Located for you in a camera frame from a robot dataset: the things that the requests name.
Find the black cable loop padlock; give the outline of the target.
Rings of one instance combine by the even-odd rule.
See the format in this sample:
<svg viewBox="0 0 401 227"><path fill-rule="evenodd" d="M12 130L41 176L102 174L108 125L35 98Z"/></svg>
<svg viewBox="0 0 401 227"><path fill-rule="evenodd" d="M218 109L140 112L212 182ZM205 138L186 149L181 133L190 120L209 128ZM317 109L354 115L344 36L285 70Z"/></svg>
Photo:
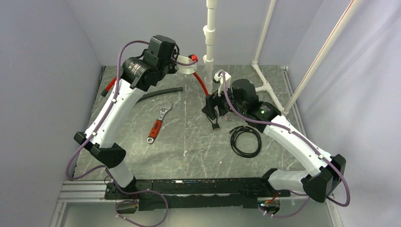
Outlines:
<svg viewBox="0 0 401 227"><path fill-rule="evenodd" d="M219 123L218 123L218 113L217 113L217 111L215 111L215 118L214 119L211 119L208 115L207 115L207 119L211 123L211 127L212 127L213 131L220 130L220 126L219 126Z"/></svg>

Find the red cable lock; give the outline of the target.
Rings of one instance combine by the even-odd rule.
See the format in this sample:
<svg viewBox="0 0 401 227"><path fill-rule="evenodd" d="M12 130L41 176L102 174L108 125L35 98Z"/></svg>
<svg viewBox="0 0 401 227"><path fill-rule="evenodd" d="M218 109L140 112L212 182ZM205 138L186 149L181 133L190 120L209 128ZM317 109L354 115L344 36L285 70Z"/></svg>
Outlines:
<svg viewBox="0 0 401 227"><path fill-rule="evenodd" d="M209 92L208 92L208 90L207 90L207 88L206 88L204 82L203 82L202 79L200 78L200 76L199 76L196 72L194 72L193 75L194 75L194 77L197 79L197 81L199 82L199 84L201 85L201 87L202 87L202 89L203 89L205 95L206 95L206 96L209 95ZM109 84L106 86L106 88L103 89L103 91L101 92L101 96L102 96L102 97L106 97L106 95L108 94L109 90L113 87L113 85L115 84L115 82L116 82L116 77L114 77L114 78L109 82Z"/></svg>

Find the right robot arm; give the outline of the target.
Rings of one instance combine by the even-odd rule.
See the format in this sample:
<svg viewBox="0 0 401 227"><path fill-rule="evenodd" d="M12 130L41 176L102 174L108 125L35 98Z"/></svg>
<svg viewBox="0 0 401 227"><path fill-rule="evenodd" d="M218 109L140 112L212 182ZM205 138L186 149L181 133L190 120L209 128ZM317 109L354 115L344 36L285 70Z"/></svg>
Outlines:
<svg viewBox="0 0 401 227"><path fill-rule="evenodd" d="M255 129L259 135L278 142L304 167L304 171L270 169L260 185L264 195L272 196L278 190L288 190L302 192L316 202L324 202L343 183L346 201L342 206L349 205L349 187L343 176L345 158L319 149L304 137L277 107L259 99L255 86L249 80L238 79L229 83L221 79L218 90L206 95L205 101L202 112L208 118L215 120L228 112L234 113L245 120L249 129Z"/></svg>

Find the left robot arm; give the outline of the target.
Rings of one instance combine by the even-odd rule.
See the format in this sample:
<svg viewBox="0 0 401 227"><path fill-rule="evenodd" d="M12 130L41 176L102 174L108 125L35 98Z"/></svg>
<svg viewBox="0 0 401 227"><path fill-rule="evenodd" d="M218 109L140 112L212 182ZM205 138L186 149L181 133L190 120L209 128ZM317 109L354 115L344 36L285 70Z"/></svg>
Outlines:
<svg viewBox="0 0 401 227"><path fill-rule="evenodd" d="M131 198L137 187L136 178L124 160L126 150L115 142L118 130L148 89L175 69L179 55L176 41L155 35L147 42L140 58L122 61L124 50L134 43L136 41L125 44L118 54L114 88L100 113L89 128L74 136L79 149L85 148L102 163L117 185L117 192L125 199Z"/></svg>

